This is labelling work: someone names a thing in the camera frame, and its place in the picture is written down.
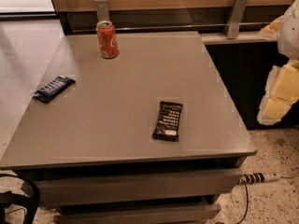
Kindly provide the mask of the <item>yellow gripper finger behind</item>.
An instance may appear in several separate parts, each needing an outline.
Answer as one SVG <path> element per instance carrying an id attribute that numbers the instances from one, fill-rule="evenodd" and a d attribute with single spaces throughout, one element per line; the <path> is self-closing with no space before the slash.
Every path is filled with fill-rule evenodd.
<path id="1" fill-rule="evenodd" d="M 282 16 L 273 20 L 270 24 L 266 25 L 260 30 L 259 36 L 262 38 L 277 38 Z"/>

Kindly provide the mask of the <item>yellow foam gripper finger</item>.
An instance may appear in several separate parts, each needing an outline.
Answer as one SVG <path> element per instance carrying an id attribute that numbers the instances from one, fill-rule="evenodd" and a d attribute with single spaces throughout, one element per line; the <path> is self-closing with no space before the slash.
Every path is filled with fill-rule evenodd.
<path id="1" fill-rule="evenodd" d="M 299 61 L 290 59 L 282 67 L 274 65 L 268 74 L 257 120 L 274 125 L 299 101 Z"/>

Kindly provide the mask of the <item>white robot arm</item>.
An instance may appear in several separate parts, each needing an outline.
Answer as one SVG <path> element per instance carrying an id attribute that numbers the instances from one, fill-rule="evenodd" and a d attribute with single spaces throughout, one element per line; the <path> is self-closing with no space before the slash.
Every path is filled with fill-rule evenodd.
<path id="1" fill-rule="evenodd" d="M 283 16 L 264 27 L 260 36 L 275 38 L 278 52 L 289 58 L 282 67 L 272 67 L 259 106 L 258 122 L 274 125 L 299 100 L 299 0 L 295 0 Z"/>

